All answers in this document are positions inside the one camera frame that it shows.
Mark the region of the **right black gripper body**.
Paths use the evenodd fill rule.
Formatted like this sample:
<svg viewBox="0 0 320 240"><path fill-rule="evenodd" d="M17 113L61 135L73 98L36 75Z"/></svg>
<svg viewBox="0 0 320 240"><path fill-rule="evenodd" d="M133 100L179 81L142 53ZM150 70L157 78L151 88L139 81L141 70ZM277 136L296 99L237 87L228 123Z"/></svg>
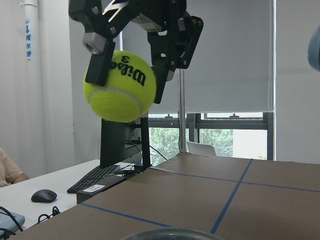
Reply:
<svg viewBox="0 0 320 240"><path fill-rule="evenodd" d="M185 0L71 0L68 13L86 33L119 33L129 22L148 32L166 31L187 9Z"/></svg>

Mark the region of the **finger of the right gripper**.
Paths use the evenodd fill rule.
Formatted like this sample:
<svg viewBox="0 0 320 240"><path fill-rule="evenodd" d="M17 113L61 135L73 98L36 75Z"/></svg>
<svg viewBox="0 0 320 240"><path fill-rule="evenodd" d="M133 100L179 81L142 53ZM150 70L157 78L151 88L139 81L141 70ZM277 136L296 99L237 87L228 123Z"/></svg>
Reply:
<svg viewBox="0 0 320 240"><path fill-rule="evenodd" d="M115 50L114 38L130 21L126 9L109 9L105 13L99 9L86 10L82 16L85 34L83 44L91 52L85 81L103 87L106 84Z"/></svg>
<svg viewBox="0 0 320 240"><path fill-rule="evenodd" d="M203 27L203 20L197 16L164 13L159 30L147 33L156 77L154 103L160 104L166 82L173 78L175 70L189 67Z"/></svg>

